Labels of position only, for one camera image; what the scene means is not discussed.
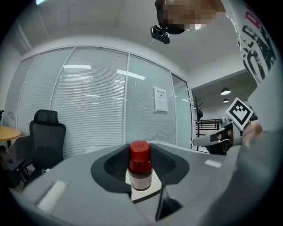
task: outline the round wooden table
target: round wooden table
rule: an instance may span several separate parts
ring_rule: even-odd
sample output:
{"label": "round wooden table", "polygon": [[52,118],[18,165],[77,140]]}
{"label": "round wooden table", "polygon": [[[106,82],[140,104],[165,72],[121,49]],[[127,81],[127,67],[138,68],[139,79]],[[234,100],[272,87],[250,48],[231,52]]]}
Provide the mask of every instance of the round wooden table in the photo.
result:
{"label": "round wooden table", "polygon": [[8,148],[11,146],[11,140],[21,136],[21,131],[7,126],[0,126],[0,141],[7,141]]}

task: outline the glass door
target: glass door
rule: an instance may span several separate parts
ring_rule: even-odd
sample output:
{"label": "glass door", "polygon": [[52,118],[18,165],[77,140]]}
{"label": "glass door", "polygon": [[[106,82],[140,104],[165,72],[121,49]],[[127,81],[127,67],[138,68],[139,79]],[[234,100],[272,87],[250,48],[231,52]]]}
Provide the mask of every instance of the glass door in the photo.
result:
{"label": "glass door", "polygon": [[191,149],[191,106],[187,84],[172,74],[176,105],[176,145]]}

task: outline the yellow tabletop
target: yellow tabletop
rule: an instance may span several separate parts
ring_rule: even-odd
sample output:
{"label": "yellow tabletop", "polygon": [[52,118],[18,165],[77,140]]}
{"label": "yellow tabletop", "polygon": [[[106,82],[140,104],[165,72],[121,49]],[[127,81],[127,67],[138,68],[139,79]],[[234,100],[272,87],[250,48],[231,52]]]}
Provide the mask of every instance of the yellow tabletop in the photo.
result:
{"label": "yellow tabletop", "polygon": [[17,138],[18,136],[21,136],[21,131],[6,127],[6,126],[0,126],[0,141],[7,141]]}

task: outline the paper notice on glass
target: paper notice on glass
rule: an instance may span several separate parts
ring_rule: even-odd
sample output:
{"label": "paper notice on glass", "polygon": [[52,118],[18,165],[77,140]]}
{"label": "paper notice on glass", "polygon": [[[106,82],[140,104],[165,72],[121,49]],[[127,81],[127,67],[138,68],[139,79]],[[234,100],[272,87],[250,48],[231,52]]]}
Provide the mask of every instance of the paper notice on glass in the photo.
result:
{"label": "paper notice on glass", "polygon": [[168,111],[166,90],[154,87],[155,111]]}

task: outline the bottle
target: bottle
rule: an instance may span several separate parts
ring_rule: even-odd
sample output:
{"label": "bottle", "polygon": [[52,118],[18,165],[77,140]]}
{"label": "bottle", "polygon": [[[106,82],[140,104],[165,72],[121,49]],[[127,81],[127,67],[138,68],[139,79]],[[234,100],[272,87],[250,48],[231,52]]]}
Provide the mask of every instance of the bottle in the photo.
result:
{"label": "bottle", "polygon": [[137,140],[130,144],[130,165],[128,170],[133,189],[145,191],[151,186],[150,146],[146,141]]}

